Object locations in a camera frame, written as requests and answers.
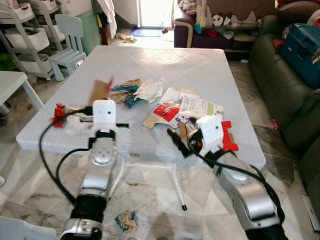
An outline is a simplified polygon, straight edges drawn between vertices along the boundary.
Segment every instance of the white plastic table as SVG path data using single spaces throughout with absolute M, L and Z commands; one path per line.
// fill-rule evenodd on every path
M 20 87 L 23 86 L 32 105 L 39 111 L 44 104 L 27 81 L 27 76 L 18 71 L 0 71 L 0 106 Z
M 164 90 L 170 86 L 191 89 L 202 99 L 224 107 L 224 120 L 231 121 L 229 130 L 238 144 L 239 159 L 262 169 L 266 159 L 242 102 L 227 59 L 221 49 L 172 48 L 143 49 L 123 46 L 97 46 L 81 66 L 52 96 L 16 137 L 23 149 L 37 150 L 43 129 L 49 124 L 57 103 L 83 105 L 94 87 L 95 80 L 114 84 L 140 78 L 164 78 Z M 117 134 L 118 152 L 144 161 L 204 166 L 195 156 L 184 159 L 167 135 L 166 124 L 153 129 L 143 126 L 158 102 L 144 100 L 128 109 L 117 105 L 118 123 L 129 123 L 130 131 Z M 44 138 L 46 151 L 66 153 L 75 148 L 86 148 L 88 136 L 69 136 L 64 129 L 52 128 Z

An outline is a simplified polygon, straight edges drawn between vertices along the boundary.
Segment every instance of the table leg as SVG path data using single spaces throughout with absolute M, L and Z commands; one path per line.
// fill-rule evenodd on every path
M 120 181 L 124 175 L 124 171 L 125 171 L 125 160 L 124 158 L 121 159 L 121 168 L 120 168 L 120 172 L 118 174 L 118 176 L 116 177 L 116 180 L 113 184 L 113 186 L 111 187 L 110 191 L 109 191 L 109 195 L 108 195 L 108 201 L 110 201 L 112 195 L 114 194 L 114 191 L 116 190 L 116 188 L 119 186 Z
M 44 104 L 36 94 L 35 90 L 31 87 L 30 83 L 27 80 L 22 84 L 22 86 L 35 109 L 39 111 L 44 106 Z
M 178 196 L 179 196 L 179 199 L 180 199 L 180 203 L 181 203 L 182 209 L 183 209 L 183 211 L 186 211 L 187 210 L 187 206 L 185 204 L 184 197 L 182 196 L 180 182 L 179 182 L 178 177 L 177 177 L 177 164 L 175 164 L 175 163 L 173 164 L 173 168 L 172 168 L 172 177 L 173 177 L 173 181 L 174 181 L 174 184 L 175 184 L 176 192 L 178 193 Z

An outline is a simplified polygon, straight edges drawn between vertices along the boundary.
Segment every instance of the doormat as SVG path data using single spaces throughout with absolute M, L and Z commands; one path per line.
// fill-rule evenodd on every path
M 134 26 L 131 31 L 131 35 L 135 37 L 160 37 L 162 29 L 155 28 L 140 28 Z

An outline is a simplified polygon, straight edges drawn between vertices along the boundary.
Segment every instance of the red clip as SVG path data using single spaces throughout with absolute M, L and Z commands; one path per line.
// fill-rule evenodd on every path
M 64 127 L 63 120 L 57 121 L 59 117 L 63 117 L 64 115 L 65 115 L 65 105 L 63 105 L 62 103 L 57 103 L 56 108 L 54 109 L 54 116 L 52 118 L 54 128 L 62 129 Z
M 222 121 L 221 124 L 223 129 L 223 139 L 222 139 L 223 150 L 225 151 L 231 150 L 233 152 L 238 151 L 239 150 L 238 145 L 236 143 L 232 143 L 230 134 L 228 132 L 228 129 L 232 127 L 231 121 Z

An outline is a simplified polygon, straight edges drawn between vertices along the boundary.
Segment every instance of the doorway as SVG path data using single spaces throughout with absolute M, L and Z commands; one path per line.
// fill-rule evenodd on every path
M 139 26 L 165 28 L 172 26 L 175 0 L 138 0 Z

